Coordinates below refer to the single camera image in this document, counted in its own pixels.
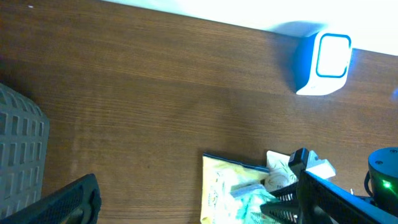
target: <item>green led indicator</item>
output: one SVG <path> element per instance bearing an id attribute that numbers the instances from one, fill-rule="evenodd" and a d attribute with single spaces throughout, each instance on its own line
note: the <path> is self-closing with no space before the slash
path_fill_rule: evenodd
<path id="1" fill-rule="evenodd" d="M 391 183 L 388 182 L 388 181 L 386 181 L 386 180 L 383 180 L 383 186 L 384 186 L 385 188 L 390 188 L 390 187 L 391 187 Z"/>

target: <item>blue edge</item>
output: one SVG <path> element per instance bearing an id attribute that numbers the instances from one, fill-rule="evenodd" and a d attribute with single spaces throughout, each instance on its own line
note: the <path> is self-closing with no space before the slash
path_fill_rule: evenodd
<path id="1" fill-rule="evenodd" d="M 248 169 L 253 169 L 253 170 L 269 173 L 269 169 L 264 167 L 264 166 L 253 166 L 253 165 L 249 165 L 249 164 L 244 164 L 244 163 L 239 162 L 239 161 L 234 161 L 234 160 L 222 158 L 220 156 L 211 155 L 211 154 L 209 154 L 207 152 L 203 153 L 203 156 L 209 157 L 209 158 L 212 158 L 212 159 L 219 159 L 221 161 L 230 162 L 230 163 L 237 164 L 237 165 L 241 165 L 241 166 L 243 166 L 245 168 L 248 168 Z"/>

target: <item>white backdrop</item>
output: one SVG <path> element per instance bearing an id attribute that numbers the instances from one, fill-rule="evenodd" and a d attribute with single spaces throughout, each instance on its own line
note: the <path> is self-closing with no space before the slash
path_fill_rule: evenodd
<path id="1" fill-rule="evenodd" d="M 323 26 L 345 30 L 355 48 L 398 55 L 398 0 L 107 0 L 304 37 Z"/>

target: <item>brown wooden surface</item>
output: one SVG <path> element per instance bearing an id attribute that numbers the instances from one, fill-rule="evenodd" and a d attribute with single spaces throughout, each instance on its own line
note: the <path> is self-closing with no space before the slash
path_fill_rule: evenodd
<path id="1" fill-rule="evenodd" d="M 368 155 L 398 145 L 396 57 L 355 50 L 343 89 L 297 96 L 293 37 L 94 0 L 0 7 L 1 80 L 51 121 L 43 193 L 95 173 L 100 223 L 198 223 L 205 151 L 306 146 L 364 194 Z"/>

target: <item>laundry basket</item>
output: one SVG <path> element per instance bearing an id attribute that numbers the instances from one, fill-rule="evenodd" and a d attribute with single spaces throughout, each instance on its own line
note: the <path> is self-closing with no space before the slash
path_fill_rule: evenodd
<path id="1" fill-rule="evenodd" d="M 40 199 L 49 125 L 32 100 L 0 84 L 0 219 Z"/>

